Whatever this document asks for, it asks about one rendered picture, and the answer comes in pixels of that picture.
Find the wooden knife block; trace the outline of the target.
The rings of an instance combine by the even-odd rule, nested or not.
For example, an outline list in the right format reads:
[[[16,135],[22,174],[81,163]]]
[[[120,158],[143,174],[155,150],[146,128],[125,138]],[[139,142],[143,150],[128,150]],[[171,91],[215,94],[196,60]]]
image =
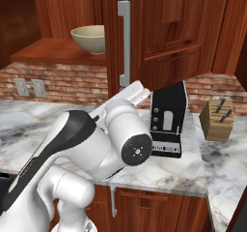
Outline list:
[[[225,101],[219,113],[215,113],[220,102],[208,101],[199,115],[205,140],[227,142],[232,132],[233,112],[223,123],[220,123],[220,120],[230,108],[233,110],[233,103],[231,101]]]

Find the wooden base cabinet door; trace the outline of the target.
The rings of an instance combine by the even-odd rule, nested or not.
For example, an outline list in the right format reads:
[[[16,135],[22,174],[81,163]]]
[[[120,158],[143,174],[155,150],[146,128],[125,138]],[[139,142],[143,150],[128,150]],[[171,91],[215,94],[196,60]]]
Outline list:
[[[115,232],[212,232],[203,197],[117,188]]]

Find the wooden wall cabinet door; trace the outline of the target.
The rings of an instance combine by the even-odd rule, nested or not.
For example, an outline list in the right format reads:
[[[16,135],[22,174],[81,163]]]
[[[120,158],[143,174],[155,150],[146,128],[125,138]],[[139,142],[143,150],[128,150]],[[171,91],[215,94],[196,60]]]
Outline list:
[[[226,0],[103,0],[108,95],[124,74],[124,19],[130,4],[130,80],[154,91],[211,70]]]

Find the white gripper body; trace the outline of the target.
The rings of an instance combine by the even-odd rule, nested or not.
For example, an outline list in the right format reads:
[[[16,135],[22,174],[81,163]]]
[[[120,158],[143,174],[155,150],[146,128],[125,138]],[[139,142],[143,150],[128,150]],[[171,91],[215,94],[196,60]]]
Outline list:
[[[139,80],[132,82],[120,92],[121,97],[129,101],[134,107],[144,102],[150,94],[151,91],[145,88]]]

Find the grey wall outlet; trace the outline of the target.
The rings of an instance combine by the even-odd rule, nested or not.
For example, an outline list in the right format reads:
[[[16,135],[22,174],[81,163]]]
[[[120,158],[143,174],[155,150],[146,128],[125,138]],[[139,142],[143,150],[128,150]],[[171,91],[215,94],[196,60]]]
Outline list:
[[[39,98],[45,98],[46,92],[45,92],[43,81],[40,79],[33,79],[32,84],[33,84],[33,88],[35,90],[36,96]]]
[[[29,96],[29,91],[28,91],[26,81],[24,78],[16,78],[14,80],[14,83],[15,83],[15,88],[17,90],[17,93],[21,97],[28,97]]]

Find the black coffee machine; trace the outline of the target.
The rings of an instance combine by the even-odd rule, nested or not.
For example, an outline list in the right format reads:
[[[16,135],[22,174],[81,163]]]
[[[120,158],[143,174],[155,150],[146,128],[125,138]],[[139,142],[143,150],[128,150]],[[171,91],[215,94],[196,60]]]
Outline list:
[[[156,157],[181,158],[181,134],[188,98],[183,81],[151,93],[151,154]]]

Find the wooden wall cabinet run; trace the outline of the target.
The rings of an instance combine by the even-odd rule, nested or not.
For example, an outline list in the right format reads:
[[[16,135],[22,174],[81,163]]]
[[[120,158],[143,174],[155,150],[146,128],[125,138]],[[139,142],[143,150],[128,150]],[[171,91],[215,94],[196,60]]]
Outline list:
[[[227,0],[212,71],[234,75],[247,92],[247,0]]]

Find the cream bowl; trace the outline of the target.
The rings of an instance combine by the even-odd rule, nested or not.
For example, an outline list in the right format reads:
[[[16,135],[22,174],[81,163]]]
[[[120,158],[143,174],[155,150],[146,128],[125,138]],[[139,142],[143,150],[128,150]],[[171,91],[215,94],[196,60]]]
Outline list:
[[[73,29],[73,40],[84,50],[91,54],[105,52],[105,31],[103,25],[88,25]]]

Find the open wooden wall cabinet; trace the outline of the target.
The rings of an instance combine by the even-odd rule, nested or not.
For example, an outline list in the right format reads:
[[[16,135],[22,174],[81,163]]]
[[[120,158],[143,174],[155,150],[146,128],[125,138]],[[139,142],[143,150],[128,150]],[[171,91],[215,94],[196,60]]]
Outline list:
[[[104,66],[71,38],[103,22],[102,0],[0,0],[0,70],[12,62]]]

